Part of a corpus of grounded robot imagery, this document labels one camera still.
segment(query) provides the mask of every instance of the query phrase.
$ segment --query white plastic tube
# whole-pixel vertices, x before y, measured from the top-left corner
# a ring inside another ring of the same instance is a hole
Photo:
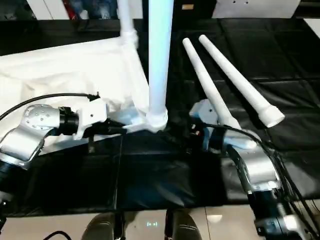
[[[231,115],[189,38],[183,39],[182,43],[190,58],[195,73],[200,80],[204,93],[218,115],[219,123],[221,125],[228,125],[233,128],[241,129],[238,121]]]
[[[155,129],[168,121],[167,77],[174,0],[149,0],[149,113]]]
[[[276,106],[271,105],[205,35],[201,35],[199,41],[255,109],[260,120],[267,128],[277,125],[285,118],[285,115]]]
[[[134,28],[134,22],[130,14],[129,0],[117,0],[118,15],[120,19],[120,35],[125,42],[132,42],[138,46],[137,31]]]

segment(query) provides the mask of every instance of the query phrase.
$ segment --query white tube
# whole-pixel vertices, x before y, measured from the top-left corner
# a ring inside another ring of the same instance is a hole
[[[205,35],[201,35],[199,41],[255,109],[260,120],[267,128],[277,125],[285,118],[283,113],[276,106],[271,105]]]
[[[155,128],[164,128],[174,0],[149,0],[149,113]]]
[[[120,35],[125,42],[132,42],[137,45],[138,36],[131,18],[129,2],[128,0],[117,0],[117,4],[121,25]]]
[[[189,38],[183,39],[182,43],[190,58],[195,73],[200,80],[204,93],[218,115],[219,123],[221,125],[228,125],[233,128],[241,129],[238,121],[231,115]]]

